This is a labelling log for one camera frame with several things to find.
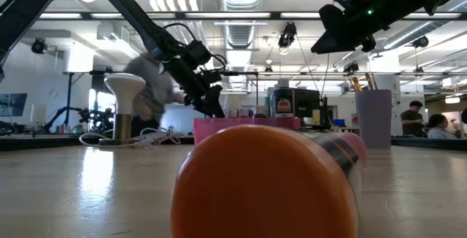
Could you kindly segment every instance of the white cable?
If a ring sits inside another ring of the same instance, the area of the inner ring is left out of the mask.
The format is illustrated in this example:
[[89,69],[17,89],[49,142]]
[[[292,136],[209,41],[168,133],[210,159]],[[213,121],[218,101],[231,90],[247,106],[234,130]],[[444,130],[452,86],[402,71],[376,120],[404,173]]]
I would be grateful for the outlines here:
[[[104,133],[108,133],[113,131],[113,129],[110,129],[108,131],[105,131]],[[145,131],[154,131],[154,133],[149,133],[149,134],[143,134]],[[101,139],[110,139],[109,137],[106,137],[102,134],[97,134],[93,132],[88,132],[84,133],[83,135],[80,136],[80,142],[81,144],[89,147],[99,147],[99,148],[127,148],[127,147],[136,147],[136,148],[143,148],[143,147],[152,147],[153,145],[159,145],[162,142],[170,139],[174,144],[179,145],[182,142],[178,137],[183,137],[183,133],[177,133],[172,130],[168,130],[166,128],[145,128],[141,131],[141,134],[137,137],[134,137],[134,140],[137,140],[137,142],[132,143],[132,144],[127,144],[127,145],[116,145],[116,146],[103,146],[103,145],[93,145],[85,142],[84,138],[86,137],[99,137]]]

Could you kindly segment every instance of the air duct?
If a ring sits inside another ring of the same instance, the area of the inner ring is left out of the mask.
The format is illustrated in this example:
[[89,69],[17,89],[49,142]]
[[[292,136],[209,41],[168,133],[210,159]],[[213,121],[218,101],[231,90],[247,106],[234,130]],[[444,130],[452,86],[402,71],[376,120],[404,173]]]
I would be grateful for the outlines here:
[[[221,9],[224,11],[258,11],[263,5],[263,0],[220,0]],[[250,63],[251,49],[255,41],[256,26],[224,26],[225,53],[231,66],[243,67]]]
[[[445,5],[442,6],[442,11],[449,12],[467,12],[467,0],[451,0]],[[423,21],[418,23],[413,23],[411,26],[405,28],[404,30],[398,32],[392,37],[386,39],[384,42],[377,44],[376,50],[371,53],[381,53],[387,50],[394,50],[403,45],[406,45],[420,37],[429,34],[436,29],[447,25],[449,21]],[[355,60],[365,54],[361,50],[357,50],[353,53],[347,54],[339,62],[345,61],[346,59]]]

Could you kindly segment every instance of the ceiling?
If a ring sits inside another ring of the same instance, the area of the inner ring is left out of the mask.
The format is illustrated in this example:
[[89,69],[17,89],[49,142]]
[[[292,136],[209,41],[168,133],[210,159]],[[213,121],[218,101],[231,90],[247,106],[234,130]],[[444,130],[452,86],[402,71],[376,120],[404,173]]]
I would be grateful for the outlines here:
[[[144,11],[154,12],[155,10],[150,5],[150,0],[136,0]],[[201,11],[216,11],[220,9],[219,0],[197,0],[197,5]],[[261,10],[263,11],[308,11],[316,12],[325,4],[332,3],[332,0],[263,0]],[[439,11],[446,11],[446,8],[440,7]],[[92,3],[86,3],[81,0],[55,0],[46,12],[116,12],[116,9],[107,0],[95,0]],[[298,29],[298,38],[290,47],[290,52],[287,55],[280,55],[277,47],[277,37],[286,24],[285,21],[280,20],[264,20],[267,23],[265,26],[258,26],[255,42],[253,45],[253,52],[250,65],[246,69],[257,69],[263,71],[266,66],[266,60],[272,60],[272,68],[275,72],[299,72],[307,71],[305,61],[309,64],[310,68],[317,72],[324,72],[326,69],[329,71],[339,70],[346,61],[341,59],[347,53],[334,53],[330,55],[314,55],[311,53],[310,48],[323,34],[324,28],[320,21],[296,21]],[[391,26],[388,31],[380,31],[375,34],[376,40],[387,39],[399,31],[410,27],[416,22],[413,21],[399,21]],[[70,31],[78,37],[84,39],[88,44],[91,44],[98,53],[98,58],[95,60],[95,65],[112,66],[114,69],[122,69],[126,63],[131,59],[130,56],[122,53],[117,47],[102,47],[101,43],[96,38],[96,29],[100,24],[99,21],[38,21],[33,26],[34,30],[66,30]],[[124,27],[130,31],[131,38],[129,40],[131,46],[138,52],[143,51],[141,39],[133,28],[125,21],[119,20],[112,22],[115,28]],[[225,38],[223,36],[222,26],[215,26],[215,21],[201,21],[201,30],[204,33],[205,45],[213,52],[224,54],[225,53]],[[399,54],[401,69],[403,71],[411,71],[415,69],[416,63],[425,64],[433,60],[437,60],[448,56],[452,53],[465,49],[467,35],[463,32],[466,30],[467,22],[456,21],[448,23],[447,25],[430,32],[427,38],[430,40],[430,45],[424,50],[419,50],[418,55],[414,56],[413,47],[402,47],[397,49]],[[450,42],[443,42],[449,38],[458,35],[458,38]],[[69,43],[55,42],[55,46],[60,49],[67,49]],[[363,55],[356,60],[360,64],[360,70],[366,70],[368,57]],[[437,64],[429,69],[430,72],[444,72],[455,68],[456,71],[465,71],[467,69],[467,59],[463,56],[457,58],[455,61],[449,61],[445,64]],[[402,77],[403,79],[413,80],[413,77]],[[425,81],[438,82],[442,77],[430,77]]]

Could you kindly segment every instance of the lamp base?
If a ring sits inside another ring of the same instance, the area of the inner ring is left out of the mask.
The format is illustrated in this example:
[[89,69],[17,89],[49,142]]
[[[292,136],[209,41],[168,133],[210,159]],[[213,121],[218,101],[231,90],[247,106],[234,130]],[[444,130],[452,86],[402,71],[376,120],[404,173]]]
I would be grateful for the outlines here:
[[99,144],[101,146],[121,146],[133,144],[136,141],[134,139],[100,139]]

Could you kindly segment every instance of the man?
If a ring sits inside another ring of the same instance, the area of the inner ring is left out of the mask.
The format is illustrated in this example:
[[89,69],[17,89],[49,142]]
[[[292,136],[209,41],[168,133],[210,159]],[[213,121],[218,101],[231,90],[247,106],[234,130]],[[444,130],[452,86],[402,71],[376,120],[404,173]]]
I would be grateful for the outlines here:
[[423,104],[420,101],[412,101],[409,106],[410,109],[401,114],[402,132],[404,136],[423,137],[422,127],[426,122],[423,122],[423,116],[419,113]]
[[133,137],[139,136],[144,128],[158,128],[167,104],[183,103],[183,95],[173,91],[169,74],[167,72],[159,74],[160,66],[161,62],[153,55],[143,53],[130,61],[123,70],[146,81],[146,87],[133,101],[134,116],[131,123]]

